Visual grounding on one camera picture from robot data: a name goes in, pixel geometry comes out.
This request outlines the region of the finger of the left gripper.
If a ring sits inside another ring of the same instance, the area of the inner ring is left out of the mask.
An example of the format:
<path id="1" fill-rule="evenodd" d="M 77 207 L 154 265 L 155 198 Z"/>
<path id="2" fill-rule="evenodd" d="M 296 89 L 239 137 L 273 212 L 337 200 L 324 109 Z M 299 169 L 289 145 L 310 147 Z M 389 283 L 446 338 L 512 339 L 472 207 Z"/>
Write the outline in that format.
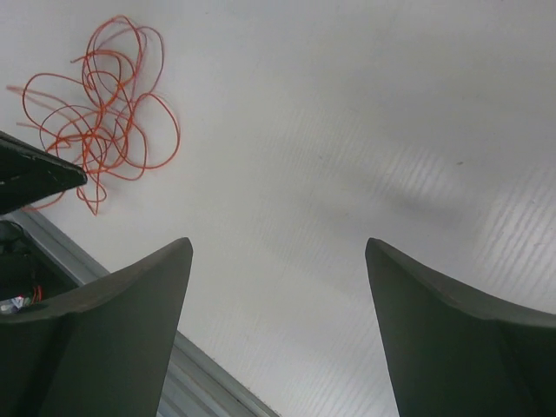
<path id="1" fill-rule="evenodd" d="M 2 214 L 87 183 L 80 167 L 3 131 L 0 169 Z"/>

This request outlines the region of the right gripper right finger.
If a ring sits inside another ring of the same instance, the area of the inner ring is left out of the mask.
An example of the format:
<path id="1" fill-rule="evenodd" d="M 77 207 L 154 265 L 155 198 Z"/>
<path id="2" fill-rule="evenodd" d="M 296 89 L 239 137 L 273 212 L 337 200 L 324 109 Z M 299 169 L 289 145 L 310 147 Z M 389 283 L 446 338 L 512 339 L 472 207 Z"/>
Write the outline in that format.
<path id="1" fill-rule="evenodd" d="M 555 317 L 366 246 L 387 370 L 402 416 L 552 416 Z"/>

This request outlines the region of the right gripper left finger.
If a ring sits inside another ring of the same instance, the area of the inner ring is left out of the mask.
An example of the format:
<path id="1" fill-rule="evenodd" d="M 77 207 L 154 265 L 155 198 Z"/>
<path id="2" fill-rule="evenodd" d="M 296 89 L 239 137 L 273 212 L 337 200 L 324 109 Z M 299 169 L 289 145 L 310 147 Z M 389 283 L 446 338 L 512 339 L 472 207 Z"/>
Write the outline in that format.
<path id="1" fill-rule="evenodd" d="M 153 416 L 193 248 L 136 263 L 1 318 L 4 416 Z"/>

